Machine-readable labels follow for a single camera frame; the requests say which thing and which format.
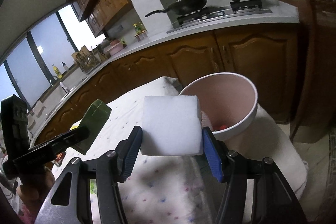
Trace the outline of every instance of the white foam block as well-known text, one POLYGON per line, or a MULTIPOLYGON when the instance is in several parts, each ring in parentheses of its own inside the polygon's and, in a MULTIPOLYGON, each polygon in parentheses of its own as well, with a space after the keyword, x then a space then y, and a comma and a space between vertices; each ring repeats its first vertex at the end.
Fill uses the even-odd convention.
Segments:
POLYGON ((201 111, 197 96, 146 96, 141 154, 203 154, 201 111))

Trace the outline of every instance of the floor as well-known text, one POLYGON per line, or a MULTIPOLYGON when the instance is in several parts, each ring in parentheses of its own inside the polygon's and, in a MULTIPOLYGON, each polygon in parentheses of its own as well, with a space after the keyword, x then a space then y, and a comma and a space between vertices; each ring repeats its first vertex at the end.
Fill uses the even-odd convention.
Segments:
MULTIPOLYGON (((278 126, 289 136, 289 124, 278 126)), ((300 204, 308 221, 313 221, 319 215, 328 180, 329 135, 313 144, 295 142, 293 145, 301 158, 309 165, 307 185, 300 204)))

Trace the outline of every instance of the wok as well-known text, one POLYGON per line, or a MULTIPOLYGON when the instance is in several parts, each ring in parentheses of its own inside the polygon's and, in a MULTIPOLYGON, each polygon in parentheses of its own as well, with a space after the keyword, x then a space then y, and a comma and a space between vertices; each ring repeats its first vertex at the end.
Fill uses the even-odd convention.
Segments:
POLYGON ((201 10, 206 4, 207 0, 177 0, 166 9, 152 11, 145 15, 145 17, 149 17, 156 13, 166 13, 168 11, 173 11, 177 15, 183 16, 201 10))

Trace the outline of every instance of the gas stove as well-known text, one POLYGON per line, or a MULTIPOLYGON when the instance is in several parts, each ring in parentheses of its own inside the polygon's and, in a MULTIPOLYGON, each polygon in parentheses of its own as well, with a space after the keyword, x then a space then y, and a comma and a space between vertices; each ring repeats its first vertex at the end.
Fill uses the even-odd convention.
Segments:
POLYGON ((271 12, 270 9, 261 9, 253 6, 235 12, 230 7, 205 7, 202 10, 193 12, 189 15, 178 17, 177 21, 173 23, 173 29, 167 31, 167 33, 214 20, 245 15, 268 14, 271 12))

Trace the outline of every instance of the pan handle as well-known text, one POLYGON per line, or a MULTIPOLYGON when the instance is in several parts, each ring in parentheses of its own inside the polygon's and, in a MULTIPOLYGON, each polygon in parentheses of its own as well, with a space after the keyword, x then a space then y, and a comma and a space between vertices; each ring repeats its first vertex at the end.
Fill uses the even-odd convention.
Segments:
POLYGON ((152 12, 150 12, 149 14, 145 15, 145 17, 149 17, 149 16, 151 16, 151 15, 153 15, 153 14, 156 14, 156 13, 166 13, 166 12, 168 12, 167 9, 163 9, 163 10, 155 10, 155 11, 152 11, 152 12))

